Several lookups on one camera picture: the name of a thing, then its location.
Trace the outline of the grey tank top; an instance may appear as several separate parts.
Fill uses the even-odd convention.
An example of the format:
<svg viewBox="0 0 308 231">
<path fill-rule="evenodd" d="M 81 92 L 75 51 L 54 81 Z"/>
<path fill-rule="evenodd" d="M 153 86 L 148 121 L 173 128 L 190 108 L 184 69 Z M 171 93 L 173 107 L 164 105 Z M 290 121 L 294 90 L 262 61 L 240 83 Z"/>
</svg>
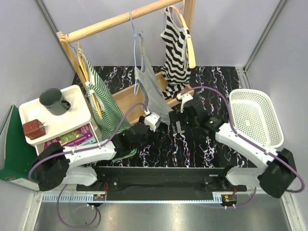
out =
<svg viewBox="0 0 308 231">
<path fill-rule="evenodd" d="M 165 101 L 150 64 L 145 49 L 143 33 L 138 33 L 136 35 L 136 40 L 138 41 L 138 46 L 141 50 L 141 67 L 135 67 L 134 76 L 139 85 L 139 89 L 143 94 L 143 103 L 145 104 L 143 110 L 149 110 L 151 113 L 156 113 L 160 116 L 160 120 L 163 123 L 170 125 L 169 112 L 171 112 L 172 109 Z"/>
</svg>

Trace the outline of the blue wire hanger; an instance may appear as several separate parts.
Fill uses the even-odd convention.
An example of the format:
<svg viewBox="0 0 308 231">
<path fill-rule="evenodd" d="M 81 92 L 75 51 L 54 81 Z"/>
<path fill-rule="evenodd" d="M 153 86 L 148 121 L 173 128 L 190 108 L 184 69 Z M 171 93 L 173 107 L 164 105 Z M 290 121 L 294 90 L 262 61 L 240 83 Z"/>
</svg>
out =
<svg viewBox="0 0 308 231">
<path fill-rule="evenodd" d="M 137 67 L 137 58 L 136 58 L 136 38 L 137 35 L 140 35 L 140 33 L 136 33 L 135 28 L 134 28 L 134 23 L 133 23 L 133 19 L 132 19 L 132 10 L 129 11 L 129 16 L 130 16 L 130 22 L 132 25 L 132 31 L 133 31 L 133 36 L 134 36 L 134 44 L 133 44 L 133 56 L 134 56 L 134 66 Z M 141 55 L 141 71 L 145 70 L 145 64 L 144 64 L 144 56 L 143 54 Z M 135 84 L 134 84 L 134 95 L 137 96 L 138 91 L 139 91 L 139 81 L 137 79 L 135 79 Z"/>
</svg>

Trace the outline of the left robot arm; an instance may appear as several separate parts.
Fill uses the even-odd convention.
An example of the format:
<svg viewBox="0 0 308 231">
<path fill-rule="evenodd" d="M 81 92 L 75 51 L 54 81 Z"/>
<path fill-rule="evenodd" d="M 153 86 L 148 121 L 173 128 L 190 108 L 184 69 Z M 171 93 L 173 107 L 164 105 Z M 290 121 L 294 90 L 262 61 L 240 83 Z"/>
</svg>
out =
<svg viewBox="0 0 308 231">
<path fill-rule="evenodd" d="M 100 190 L 104 184 L 103 177 L 97 175 L 93 168 L 83 166 L 102 160 L 126 158 L 146 144 L 159 125 L 159 122 L 138 122 L 110 140 L 79 147 L 62 147 L 54 142 L 36 158 L 28 178 L 37 183 L 42 192 L 61 184 L 80 184 Z"/>
</svg>

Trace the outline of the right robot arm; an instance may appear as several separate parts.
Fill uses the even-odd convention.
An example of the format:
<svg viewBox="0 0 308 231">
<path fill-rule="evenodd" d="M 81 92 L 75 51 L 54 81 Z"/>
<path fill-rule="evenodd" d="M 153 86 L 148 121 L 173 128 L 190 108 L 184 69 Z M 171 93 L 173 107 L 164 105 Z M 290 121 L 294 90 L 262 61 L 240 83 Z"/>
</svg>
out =
<svg viewBox="0 0 308 231">
<path fill-rule="evenodd" d="M 234 132 L 231 123 L 206 113 L 200 106 L 189 105 L 169 112 L 169 118 L 174 133 L 188 130 L 201 133 L 229 146 L 255 165 L 254 168 L 226 167 L 218 179 L 222 190 L 229 191 L 238 185 L 260 187 L 268 195 L 281 198 L 295 180 L 295 160 L 288 149 L 278 151 Z"/>
</svg>

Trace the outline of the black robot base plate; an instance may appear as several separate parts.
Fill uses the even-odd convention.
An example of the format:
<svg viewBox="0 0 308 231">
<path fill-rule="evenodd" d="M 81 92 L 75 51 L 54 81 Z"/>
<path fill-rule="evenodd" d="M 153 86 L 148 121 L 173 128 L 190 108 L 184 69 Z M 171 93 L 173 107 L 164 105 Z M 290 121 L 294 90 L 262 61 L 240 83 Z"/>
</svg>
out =
<svg viewBox="0 0 308 231">
<path fill-rule="evenodd" d="M 98 180 L 91 186 L 77 185 L 77 191 L 107 190 L 107 201 L 202 202 L 213 193 L 245 192 L 244 185 L 227 182 L 224 168 L 183 167 L 94 167 Z"/>
</svg>

